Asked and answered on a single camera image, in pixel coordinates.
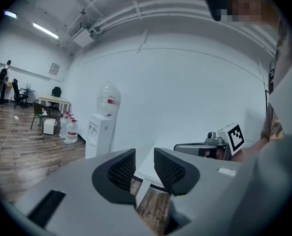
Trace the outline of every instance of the label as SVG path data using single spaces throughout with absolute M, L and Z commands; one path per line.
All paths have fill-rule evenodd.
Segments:
M 107 103 L 109 104 L 115 104 L 115 98 L 112 96 L 109 96 L 109 98 L 107 99 Z
M 77 133 L 76 132 L 68 132 L 67 135 L 69 137 L 76 137 L 77 136 Z

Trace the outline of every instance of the chair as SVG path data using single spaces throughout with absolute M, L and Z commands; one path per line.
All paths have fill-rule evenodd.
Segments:
M 61 91 L 61 88 L 59 87 L 54 87 L 54 89 L 52 90 L 52 96 L 55 96 L 55 97 L 60 97 L 62 94 L 62 91 Z M 52 101 L 49 101 L 51 105 L 51 108 L 53 109 L 54 108 L 54 105 L 55 104 L 58 104 L 57 102 L 52 102 Z
M 35 118 L 39 118 L 39 125 L 41 125 L 41 121 L 42 121 L 42 132 L 44 130 L 44 126 L 43 126 L 43 117 L 47 118 L 47 117 L 51 117 L 51 110 L 49 109 L 49 107 L 46 107 L 44 105 L 38 104 L 36 102 L 33 103 L 33 108 L 34 108 L 34 117 L 33 117 L 33 121 L 31 124 L 31 129 L 33 126 L 33 122 Z M 43 115 L 43 109 L 46 110 L 48 115 Z
M 23 109 L 23 104 L 24 104 L 23 100 L 27 99 L 28 97 L 24 94 L 20 94 L 21 90 L 18 89 L 18 81 L 16 79 L 12 81 L 12 87 L 14 90 L 14 101 L 15 101 L 13 107 L 16 108 L 16 106 L 20 105 L 21 108 Z

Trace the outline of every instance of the desk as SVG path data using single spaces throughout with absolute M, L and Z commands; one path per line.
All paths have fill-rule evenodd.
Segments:
M 29 89 L 29 88 L 21 88 L 21 89 L 25 91 L 24 94 L 27 96 L 27 98 L 26 98 L 26 108 L 27 108 L 28 107 L 28 104 L 27 104 L 28 94 L 29 94 L 29 92 L 35 92 L 35 90 Z
M 62 98 L 55 97 L 55 96 L 42 96 L 42 97 L 39 97 L 38 98 L 39 104 L 41 104 L 41 101 L 42 100 L 59 103 L 59 111 L 61 112 L 61 114 L 63 113 L 63 110 L 64 110 L 65 105 L 66 105 L 66 111 L 69 110 L 70 102 L 67 101 L 67 100 L 64 100 Z

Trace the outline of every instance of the cable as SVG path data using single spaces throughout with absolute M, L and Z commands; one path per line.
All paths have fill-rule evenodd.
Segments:
M 15 127 L 15 125 L 18 123 L 18 121 L 19 121 L 19 118 L 17 118 L 17 121 L 14 123 L 14 125 L 13 125 L 13 127 L 12 127 L 12 129 L 10 130 L 10 132 L 9 132 L 9 134 L 7 135 L 7 138 L 6 138 L 6 140 L 4 141 L 4 143 L 2 144 L 2 146 L 0 147 L 0 150 L 3 148 L 3 146 L 6 144 L 6 142 L 8 141 L 8 138 L 9 138 L 9 136 L 10 136 L 10 134 L 11 134 L 11 132 L 12 132 L 12 130 L 13 130 L 13 128 Z

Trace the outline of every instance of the ceiling light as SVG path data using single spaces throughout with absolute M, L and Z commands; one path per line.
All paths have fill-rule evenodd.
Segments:
M 37 25 L 36 23 L 33 23 L 33 26 L 34 26 L 35 28 L 38 28 L 39 30 L 41 30 L 41 31 L 43 31 L 43 32 L 45 32 L 45 33 L 47 33 L 48 35 L 51 35 L 52 37 L 58 39 L 58 36 L 57 36 L 56 34 L 53 34 L 52 32 L 50 32 L 49 30 L 43 28 L 42 26 L 39 26 L 39 25 Z
M 7 16 L 12 17 L 12 18 L 17 18 L 17 14 L 12 13 L 12 12 L 7 11 L 7 10 L 4 12 L 4 15 L 7 15 Z

